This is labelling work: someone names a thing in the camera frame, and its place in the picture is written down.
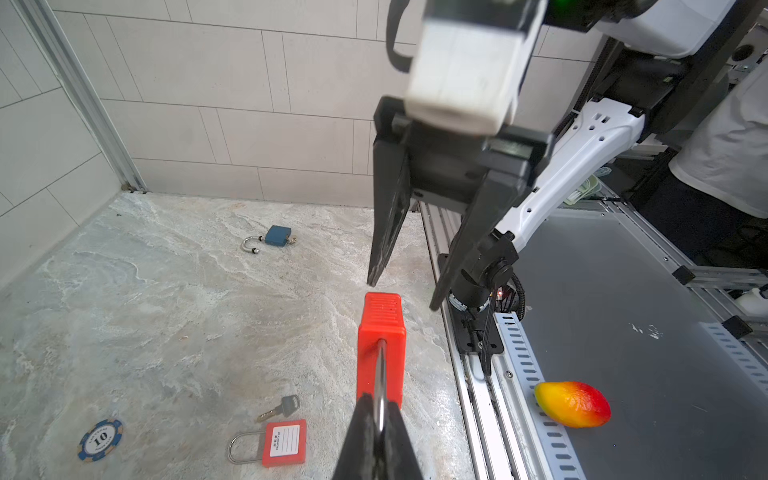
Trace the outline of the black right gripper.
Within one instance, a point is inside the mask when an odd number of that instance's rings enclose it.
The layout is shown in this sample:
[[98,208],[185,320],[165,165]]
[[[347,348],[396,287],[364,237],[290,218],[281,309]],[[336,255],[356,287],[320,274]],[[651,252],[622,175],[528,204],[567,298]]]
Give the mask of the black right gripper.
[[440,270],[430,308],[453,298],[479,309],[507,283],[519,258],[512,233],[496,226],[533,191],[548,166],[554,136],[504,124],[491,136],[460,134],[406,115],[404,101],[383,96],[374,113],[374,230],[367,284],[386,269],[411,195],[465,210]]

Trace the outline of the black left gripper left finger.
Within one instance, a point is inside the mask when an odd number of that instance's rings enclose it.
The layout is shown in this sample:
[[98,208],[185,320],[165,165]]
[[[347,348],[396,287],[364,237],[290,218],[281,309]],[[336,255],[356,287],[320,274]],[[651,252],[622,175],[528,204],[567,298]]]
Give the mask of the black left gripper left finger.
[[356,402],[332,479],[374,479],[377,463],[376,444],[373,397],[363,394]]

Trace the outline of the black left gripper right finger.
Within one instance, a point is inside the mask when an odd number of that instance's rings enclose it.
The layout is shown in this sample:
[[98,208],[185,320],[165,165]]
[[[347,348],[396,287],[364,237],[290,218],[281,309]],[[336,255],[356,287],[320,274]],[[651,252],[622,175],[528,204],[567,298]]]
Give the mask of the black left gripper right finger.
[[423,479],[407,428],[395,402],[389,402],[384,410],[383,433],[379,441],[379,478]]

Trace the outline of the red padlock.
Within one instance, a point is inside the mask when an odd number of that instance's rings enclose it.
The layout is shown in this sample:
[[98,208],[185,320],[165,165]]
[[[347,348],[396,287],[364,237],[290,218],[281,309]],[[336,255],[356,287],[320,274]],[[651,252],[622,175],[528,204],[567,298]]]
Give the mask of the red padlock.
[[357,398],[373,399],[376,437],[386,425],[386,408],[402,407],[407,331],[398,294],[369,292],[365,296],[357,339]]
[[[307,457],[308,425],[304,419],[271,422],[256,431],[237,433],[226,449],[227,460],[233,465],[258,463],[265,468],[300,465]],[[237,457],[234,447],[244,439],[255,439],[257,449],[251,456]]]

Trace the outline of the blue padlock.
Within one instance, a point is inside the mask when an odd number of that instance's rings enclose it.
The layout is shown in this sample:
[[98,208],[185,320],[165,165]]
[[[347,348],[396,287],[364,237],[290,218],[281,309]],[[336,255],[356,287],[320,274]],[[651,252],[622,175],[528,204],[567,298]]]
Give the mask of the blue padlock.
[[296,243],[296,236],[289,227],[272,225],[265,234],[248,236],[240,244],[240,249],[246,253],[258,254],[260,249],[256,244],[274,247],[285,247]]

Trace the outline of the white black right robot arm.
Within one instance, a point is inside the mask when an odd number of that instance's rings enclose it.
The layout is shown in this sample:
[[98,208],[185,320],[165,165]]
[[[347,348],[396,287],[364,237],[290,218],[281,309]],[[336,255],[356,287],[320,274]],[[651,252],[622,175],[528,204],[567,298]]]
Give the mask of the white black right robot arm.
[[[390,64],[372,143],[374,232],[367,281],[385,270],[409,206],[458,212],[430,306],[489,319],[493,294],[538,227],[599,167],[680,127],[704,103],[763,1],[430,1],[414,55],[395,49],[406,3],[388,9]],[[551,134],[514,124],[543,26],[606,34],[583,106]]]

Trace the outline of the red yellow toy fruit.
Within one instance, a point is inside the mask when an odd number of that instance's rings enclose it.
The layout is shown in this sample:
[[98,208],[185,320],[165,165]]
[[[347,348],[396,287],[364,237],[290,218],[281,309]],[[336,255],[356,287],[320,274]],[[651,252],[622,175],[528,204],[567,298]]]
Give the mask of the red yellow toy fruit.
[[534,387],[539,407],[555,422],[569,428],[596,428],[610,421],[608,400],[582,382],[542,382]]

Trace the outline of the person in white shirt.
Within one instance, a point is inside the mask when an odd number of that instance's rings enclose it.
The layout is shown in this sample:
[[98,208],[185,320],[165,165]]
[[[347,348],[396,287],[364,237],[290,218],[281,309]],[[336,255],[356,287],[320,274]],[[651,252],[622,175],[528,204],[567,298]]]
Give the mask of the person in white shirt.
[[767,217],[767,63],[699,124],[641,215],[693,259]]

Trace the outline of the metal base rail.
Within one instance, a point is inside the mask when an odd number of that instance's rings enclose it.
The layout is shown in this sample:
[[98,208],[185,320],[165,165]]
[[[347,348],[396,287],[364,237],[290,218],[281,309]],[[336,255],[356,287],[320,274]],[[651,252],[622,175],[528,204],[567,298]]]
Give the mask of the metal base rail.
[[[449,340],[480,479],[763,479],[767,325],[727,288],[753,274],[700,268],[629,204],[554,212],[515,264],[526,315],[495,317],[484,372]],[[576,381],[612,417],[569,428],[534,387]]]

